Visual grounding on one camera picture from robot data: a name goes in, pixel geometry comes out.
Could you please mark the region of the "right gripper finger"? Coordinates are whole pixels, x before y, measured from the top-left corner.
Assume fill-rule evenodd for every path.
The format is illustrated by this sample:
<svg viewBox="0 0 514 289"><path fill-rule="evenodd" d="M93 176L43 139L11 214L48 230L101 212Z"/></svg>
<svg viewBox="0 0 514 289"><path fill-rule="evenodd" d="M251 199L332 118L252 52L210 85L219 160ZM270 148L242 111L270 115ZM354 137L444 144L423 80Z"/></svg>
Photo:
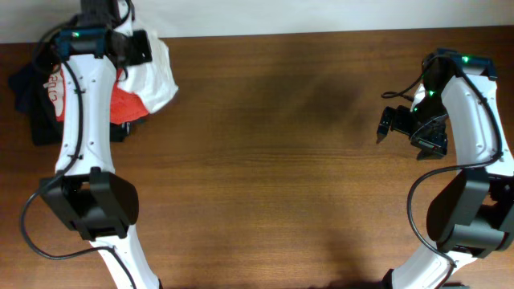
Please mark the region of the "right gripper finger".
<svg viewBox="0 0 514 289"><path fill-rule="evenodd" d="M377 144L381 143L387 137L395 114L396 110L394 108L386 107L383 110L377 127Z"/></svg>
<svg viewBox="0 0 514 289"><path fill-rule="evenodd" d="M438 160L442 158L442 154L438 150L421 149L416 156L417 161Z"/></svg>

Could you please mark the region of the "white t-shirt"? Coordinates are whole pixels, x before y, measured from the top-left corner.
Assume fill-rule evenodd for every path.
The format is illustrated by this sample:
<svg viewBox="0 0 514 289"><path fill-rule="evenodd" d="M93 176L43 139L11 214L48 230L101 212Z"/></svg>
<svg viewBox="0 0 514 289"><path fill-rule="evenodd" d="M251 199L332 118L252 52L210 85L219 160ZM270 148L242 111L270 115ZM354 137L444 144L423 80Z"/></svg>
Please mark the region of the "white t-shirt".
<svg viewBox="0 0 514 289"><path fill-rule="evenodd" d="M128 68L128 79L116 86L123 92L134 94L146 111L154 114L167 105L178 91L169 58L168 46L158 38L157 32L140 20L133 23L134 30L144 30L149 38L153 60Z"/></svg>

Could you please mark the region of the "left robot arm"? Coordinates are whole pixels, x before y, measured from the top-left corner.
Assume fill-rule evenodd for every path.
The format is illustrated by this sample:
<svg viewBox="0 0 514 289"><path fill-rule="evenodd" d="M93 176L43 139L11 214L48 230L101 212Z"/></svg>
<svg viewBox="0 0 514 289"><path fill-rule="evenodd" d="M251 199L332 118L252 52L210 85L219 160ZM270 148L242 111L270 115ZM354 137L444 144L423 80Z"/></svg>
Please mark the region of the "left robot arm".
<svg viewBox="0 0 514 289"><path fill-rule="evenodd" d="M55 39L64 88L63 138L55 176L38 195L54 215L100 253L119 288L160 288L137 237L137 190L118 177L110 149L112 90L121 68L148 63L143 30L73 27Z"/></svg>

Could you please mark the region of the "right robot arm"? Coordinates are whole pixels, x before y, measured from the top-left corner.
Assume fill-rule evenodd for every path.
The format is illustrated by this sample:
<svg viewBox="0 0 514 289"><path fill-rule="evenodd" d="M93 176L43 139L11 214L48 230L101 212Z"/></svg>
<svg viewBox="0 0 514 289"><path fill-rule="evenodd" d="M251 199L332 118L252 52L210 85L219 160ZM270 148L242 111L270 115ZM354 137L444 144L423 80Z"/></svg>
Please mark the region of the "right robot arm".
<svg viewBox="0 0 514 289"><path fill-rule="evenodd" d="M496 102L497 73L489 58L439 48L422 61L421 75L400 92L409 106L384 109L377 139L400 132L439 159L453 144L454 179L434 198L420 247L389 270L384 288L448 288L460 268L507 250L513 242L513 155Z"/></svg>

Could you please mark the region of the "black folded clothes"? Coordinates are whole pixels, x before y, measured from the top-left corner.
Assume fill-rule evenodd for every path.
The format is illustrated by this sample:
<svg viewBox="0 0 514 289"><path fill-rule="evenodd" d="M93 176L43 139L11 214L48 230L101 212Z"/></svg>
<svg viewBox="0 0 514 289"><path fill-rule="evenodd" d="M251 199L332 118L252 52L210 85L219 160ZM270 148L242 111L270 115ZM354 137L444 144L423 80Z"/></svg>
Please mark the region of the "black folded clothes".
<svg viewBox="0 0 514 289"><path fill-rule="evenodd" d="M44 71L57 61L53 55L50 44L43 44L35 62ZM63 120L58 120L51 111L54 110L48 97L47 88L43 84L49 80L49 74L37 72L30 61L21 70L8 78L8 86L15 95L14 108L16 111L29 116L31 138L36 146L54 145L62 140ZM111 122L110 141L122 142L130 133L132 121L123 121L120 124Z"/></svg>

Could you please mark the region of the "red printed t-shirt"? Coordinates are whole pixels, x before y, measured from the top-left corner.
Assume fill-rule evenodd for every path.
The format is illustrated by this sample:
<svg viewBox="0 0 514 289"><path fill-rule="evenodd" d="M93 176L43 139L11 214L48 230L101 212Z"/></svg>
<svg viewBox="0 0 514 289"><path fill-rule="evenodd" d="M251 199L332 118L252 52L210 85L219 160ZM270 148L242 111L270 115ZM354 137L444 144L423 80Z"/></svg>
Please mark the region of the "red printed t-shirt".
<svg viewBox="0 0 514 289"><path fill-rule="evenodd" d="M43 87L47 90L48 99L54 106L57 121L63 122L66 100L63 73L51 74ZM137 94L126 92L117 85L114 86L110 105L110 121L113 124L132 122L148 114L149 111Z"/></svg>

